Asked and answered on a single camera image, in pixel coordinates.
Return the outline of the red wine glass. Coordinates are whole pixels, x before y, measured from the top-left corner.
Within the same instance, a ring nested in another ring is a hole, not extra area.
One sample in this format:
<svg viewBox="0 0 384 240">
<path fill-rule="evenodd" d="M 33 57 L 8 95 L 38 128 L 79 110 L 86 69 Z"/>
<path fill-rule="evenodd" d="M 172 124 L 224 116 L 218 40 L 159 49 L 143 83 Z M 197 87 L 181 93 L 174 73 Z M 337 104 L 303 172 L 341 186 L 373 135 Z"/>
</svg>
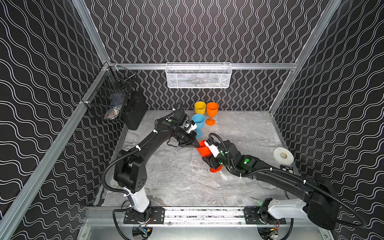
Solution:
<svg viewBox="0 0 384 240">
<path fill-rule="evenodd" d="M 210 167 L 211 173 L 217 173 L 222 169 L 222 165 L 214 162 L 211 157 L 213 156 L 210 149 L 205 145 L 205 140 L 199 142 L 199 147 L 196 148 L 202 160 Z"/>
</svg>

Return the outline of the blue wine glass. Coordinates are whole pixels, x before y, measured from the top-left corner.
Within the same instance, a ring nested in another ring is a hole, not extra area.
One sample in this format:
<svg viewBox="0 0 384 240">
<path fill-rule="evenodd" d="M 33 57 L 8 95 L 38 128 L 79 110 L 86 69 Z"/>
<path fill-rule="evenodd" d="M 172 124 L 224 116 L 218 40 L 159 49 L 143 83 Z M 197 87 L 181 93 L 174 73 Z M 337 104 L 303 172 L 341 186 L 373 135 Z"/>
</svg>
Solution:
<svg viewBox="0 0 384 240">
<path fill-rule="evenodd" d="M 202 137 L 203 135 L 201 129 L 204 127 L 205 120 L 206 120 L 205 116 L 201 114 L 195 114 L 192 116 L 192 121 L 194 121 L 195 124 L 197 125 L 197 128 L 195 129 L 195 132 L 197 133 L 196 135 L 197 139 Z"/>
</svg>

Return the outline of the yellow wine glass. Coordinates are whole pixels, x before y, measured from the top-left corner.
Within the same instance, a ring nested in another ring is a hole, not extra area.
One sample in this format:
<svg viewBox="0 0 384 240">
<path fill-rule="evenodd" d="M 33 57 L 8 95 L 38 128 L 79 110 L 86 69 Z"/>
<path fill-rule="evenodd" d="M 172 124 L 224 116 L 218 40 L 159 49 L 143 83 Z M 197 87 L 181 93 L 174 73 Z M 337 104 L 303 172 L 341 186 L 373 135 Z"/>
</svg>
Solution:
<svg viewBox="0 0 384 240">
<path fill-rule="evenodd" d="M 206 103 L 199 101 L 194 104 L 194 110 L 196 114 L 204 115 L 206 112 Z"/>
</svg>

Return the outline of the bubble wrap of red glass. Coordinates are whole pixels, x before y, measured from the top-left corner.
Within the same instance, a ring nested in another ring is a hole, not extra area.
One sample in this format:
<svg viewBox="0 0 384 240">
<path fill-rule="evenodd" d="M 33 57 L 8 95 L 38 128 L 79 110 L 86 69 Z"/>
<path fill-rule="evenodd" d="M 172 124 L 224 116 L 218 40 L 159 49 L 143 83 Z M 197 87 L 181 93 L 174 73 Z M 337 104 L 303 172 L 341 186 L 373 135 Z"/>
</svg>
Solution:
<svg viewBox="0 0 384 240">
<path fill-rule="evenodd" d="M 216 133 L 210 133 L 207 141 L 230 141 L 224 140 Z M 237 150 L 242 155 L 242 161 L 239 163 L 239 167 L 242 170 L 241 174 L 231 174 L 239 178 L 249 178 L 256 179 L 257 176 L 261 174 L 275 173 L 281 175 L 283 173 L 288 174 L 288 172 L 282 171 L 280 168 L 277 168 L 269 164 L 265 160 L 265 156 L 261 154 L 261 147 L 257 144 L 254 144 L 250 141 L 240 141 L 238 143 L 232 142 Z"/>
</svg>

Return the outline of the orange wine glass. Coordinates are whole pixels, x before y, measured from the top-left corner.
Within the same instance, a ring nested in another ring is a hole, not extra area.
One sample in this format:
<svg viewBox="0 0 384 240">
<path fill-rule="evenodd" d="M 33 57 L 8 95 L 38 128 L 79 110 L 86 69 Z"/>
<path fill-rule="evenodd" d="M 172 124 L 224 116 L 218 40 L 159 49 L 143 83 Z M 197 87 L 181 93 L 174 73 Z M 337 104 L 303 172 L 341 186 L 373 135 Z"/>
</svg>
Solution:
<svg viewBox="0 0 384 240">
<path fill-rule="evenodd" d="M 206 120 L 206 124 L 208 126 L 215 125 L 216 122 L 213 119 L 213 117 L 217 115 L 218 110 L 219 110 L 219 105 L 217 103 L 210 102 L 207 104 L 206 112 L 207 112 L 207 115 L 209 116 L 209 119 Z"/>
</svg>

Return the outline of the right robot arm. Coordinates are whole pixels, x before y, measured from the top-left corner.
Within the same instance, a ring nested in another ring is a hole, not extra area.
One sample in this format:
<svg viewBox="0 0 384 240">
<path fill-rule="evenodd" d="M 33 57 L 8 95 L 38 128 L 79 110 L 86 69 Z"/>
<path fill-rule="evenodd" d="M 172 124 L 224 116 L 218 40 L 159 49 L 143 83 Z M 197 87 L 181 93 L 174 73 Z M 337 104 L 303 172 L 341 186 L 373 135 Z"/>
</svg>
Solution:
<svg viewBox="0 0 384 240">
<path fill-rule="evenodd" d="M 308 219 L 315 225 L 333 230 L 337 224 L 364 229 L 366 221 L 342 202 L 329 181 L 315 181 L 273 167 L 257 157 L 241 154 L 229 140 L 201 142 L 210 154 L 203 160 L 216 170 L 225 167 L 232 175 L 268 183 L 297 197 L 296 203 L 265 199 L 259 216 L 263 222 L 283 218 Z"/>
</svg>

